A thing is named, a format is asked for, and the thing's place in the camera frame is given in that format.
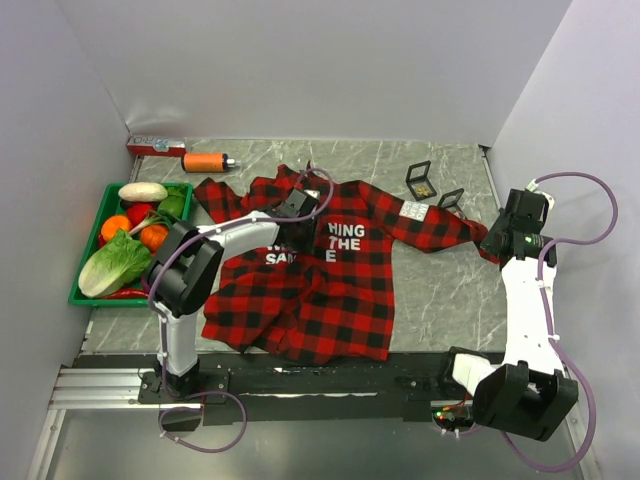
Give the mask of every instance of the white label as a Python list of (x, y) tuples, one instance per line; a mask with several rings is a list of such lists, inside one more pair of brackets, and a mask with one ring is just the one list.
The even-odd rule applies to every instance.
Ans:
[(400, 210), (400, 216), (412, 218), (414, 220), (418, 220), (422, 222), (427, 216), (428, 210), (429, 210), (429, 205), (426, 205), (424, 203), (406, 201), (402, 205), (402, 209)]

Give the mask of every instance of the plastic crate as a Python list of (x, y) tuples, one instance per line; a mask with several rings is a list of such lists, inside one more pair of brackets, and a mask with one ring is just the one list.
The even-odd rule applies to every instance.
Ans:
[[(91, 234), (89, 235), (89, 239), (87, 241), (87, 246), (84, 249), (84, 253), (82, 254), (82, 260), (80, 261), (80, 266), (78, 267), (78, 272), (76, 273), (75, 280), (73, 282), (73, 286), (71, 287), (71, 293), (69, 294), (69, 303), (73, 305), (82, 305), (85, 307), (146, 307), (147, 300), (144, 298), (126, 298), (126, 299), (108, 299), (108, 298), (88, 298), (85, 297), (80, 288), (78, 287), (78, 277), (80, 276), (80, 272), (82, 271), (82, 267), (87, 263), (89, 257), (98, 251), (98, 236), (100, 235), (100, 229), (102, 228), (102, 224), (107, 220), (107, 218), (112, 215), (118, 215), (124, 213), (124, 210), (120, 207), (120, 197), (118, 196), (118, 190), (121, 187), (126, 185), (126, 183), (111, 183), (107, 185), (107, 188), (104, 191), (104, 196), (102, 197), (102, 202), (100, 202), (100, 208), (98, 209), (98, 214), (96, 215), (96, 219), (93, 222), (93, 227), (91, 228)], [(182, 212), (182, 216), (180, 217), (182, 220), (188, 220), (189, 215), (191, 213), (191, 208), (193, 207), (193, 185), (189, 183), (163, 183), (165, 187), (187, 187), (187, 198), (184, 203), (184, 210)], [(136, 282), (130, 284), (129, 286), (140, 288), (140, 282)]]

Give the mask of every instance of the gray marble surface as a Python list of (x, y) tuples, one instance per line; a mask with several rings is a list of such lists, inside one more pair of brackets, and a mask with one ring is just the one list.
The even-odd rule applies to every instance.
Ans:
[[(412, 200), (404, 179), (407, 167), (431, 160), (429, 178), (438, 194), (464, 187), (466, 215), (490, 226), (497, 216), (487, 173), (477, 145), (374, 141), (193, 140), (191, 151), (227, 152), (242, 167), (212, 174), (236, 193), (245, 193), (256, 176), (274, 177), (286, 163), (300, 169), (307, 160), (327, 169), (337, 182), (362, 179), (405, 200)], [(177, 158), (146, 157), (137, 179), (199, 184), (210, 175), (185, 173)], [(437, 203), (434, 197), (426, 201)], [(211, 219), (196, 202), (194, 224)], [(503, 350), (506, 298), (495, 265), (483, 260), (473, 244), (424, 254), (394, 242), (393, 283), (396, 315), (391, 350), (443, 351), (450, 346)], [(153, 352), (159, 346), (158, 324), (147, 309), (103, 308), (91, 315), (85, 353)], [(199, 315), (198, 331), (204, 325)], [(200, 351), (228, 351), (225, 344), (198, 336)]]

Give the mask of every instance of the white radish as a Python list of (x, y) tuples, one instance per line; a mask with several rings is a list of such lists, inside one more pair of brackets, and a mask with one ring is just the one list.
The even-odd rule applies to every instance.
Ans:
[(169, 196), (167, 189), (159, 183), (128, 183), (118, 191), (118, 196), (128, 202), (161, 202)]

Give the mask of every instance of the red and black plaid shirt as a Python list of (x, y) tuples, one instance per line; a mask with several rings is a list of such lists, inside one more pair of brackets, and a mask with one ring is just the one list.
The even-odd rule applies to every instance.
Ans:
[[(280, 165), (275, 179), (256, 178), (244, 197), (212, 179), (195, 195), (220, 223), (285, 200), (298, 178)], [(316, 175), (302, 187), (319, 191), (321, 202), (329, 191)], [(477, 246), (486, 234), (479, 223), (405, 202), (368, 183), (337, 184), (318, 218), (313, 254), (260, 248), (223, 265), (220, 289), (205, 303), (202, 336), (305, 363), (355, 355), (386, 360), (394, 318), (393, 241), (429, 253), (469, 241)]]

